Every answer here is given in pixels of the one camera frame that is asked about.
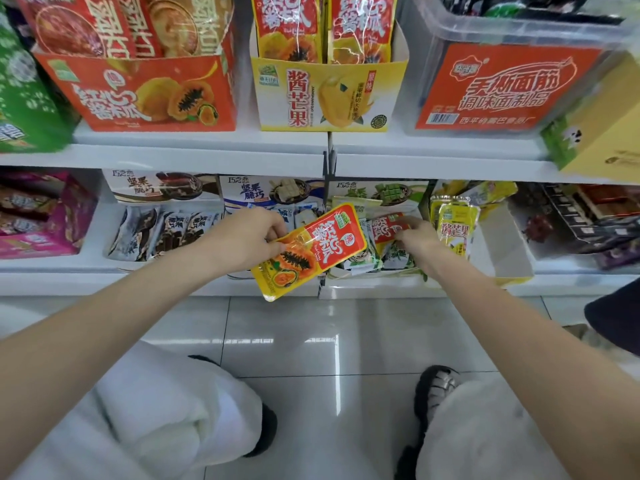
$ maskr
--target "white tile floor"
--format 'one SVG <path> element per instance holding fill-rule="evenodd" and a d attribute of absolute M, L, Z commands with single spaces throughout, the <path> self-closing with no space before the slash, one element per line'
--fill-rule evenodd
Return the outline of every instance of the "white tile floor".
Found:
<path fill-rule="evenodd" d="M 527 301 L 570 324 L 584 321 L 592 299 Z M 0 336 L 73 300 L 1 298 Z M 268 452 L 183 480 L 393 478 L 417 434 L 412 401 L 420 373 L 434 363 L 469 379 L 497 373 L 448 299 L 189 298 L 144 339 L 220 362 L 278 415 Z"/>

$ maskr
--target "pink snack box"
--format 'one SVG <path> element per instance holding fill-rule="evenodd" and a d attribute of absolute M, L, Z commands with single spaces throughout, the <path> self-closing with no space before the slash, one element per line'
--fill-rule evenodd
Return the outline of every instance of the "pink snack box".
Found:
<path fill-rule="evenodd" d="M 0 171 L 0 180 L 23 190 L 59 196 L 42 231 L 0 235 L 0 259 L 66 256 L 80 252 L 97 199 L 68 171 Z"/>

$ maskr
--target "plastic storage bin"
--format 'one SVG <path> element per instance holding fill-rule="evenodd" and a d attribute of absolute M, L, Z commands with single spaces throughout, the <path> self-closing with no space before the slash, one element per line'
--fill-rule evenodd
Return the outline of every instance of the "plastic storage bin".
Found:
<path fill-rule="evenodd" d="M 637 28 L 453 15 L 402 0 L 410 50 L 396 110 L 407 131 L 527 131 L 559 115 L 615 63 Z"/>

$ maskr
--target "hand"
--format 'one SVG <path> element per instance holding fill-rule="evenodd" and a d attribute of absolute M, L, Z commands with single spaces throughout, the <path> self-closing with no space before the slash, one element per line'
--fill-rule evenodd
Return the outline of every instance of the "hand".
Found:
<path fill-rule="evenodd" d="M 451 253 L 438 239 L 436 229 L 428 221 L 417 217 L 403 217 L 402 222 L 409 224 L 411 229 L 396 233 L 396 240 L 402 242 L 404 249 L 413 256 L 415 263 L 427 275 L 432 276 L 431 260 L 444 250 Z"/>
<path fill-rule="evenodd" d="M 197 254 L 198 263 L 217 276 L 244 271 L 277 256 L 286 249 L 274 239 L 287 234 L 287 226 L 276 211 L 254 207 L 240 209 L 215 224 L 193 244 L 185 246 Z"/>

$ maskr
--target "forearm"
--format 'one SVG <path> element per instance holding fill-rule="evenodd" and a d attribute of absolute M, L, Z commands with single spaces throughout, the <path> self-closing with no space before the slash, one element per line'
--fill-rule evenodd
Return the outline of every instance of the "forearm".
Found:
<path fill-rule="evenodd" d="M 189 247 L 0 342 L 0 479 L 182 298 L 215 278 Z"/>
<path fill-rule="evenodd" d="M 431 268 L 573 478 L 638 478 L 640 385 L 450 251 Z"/>

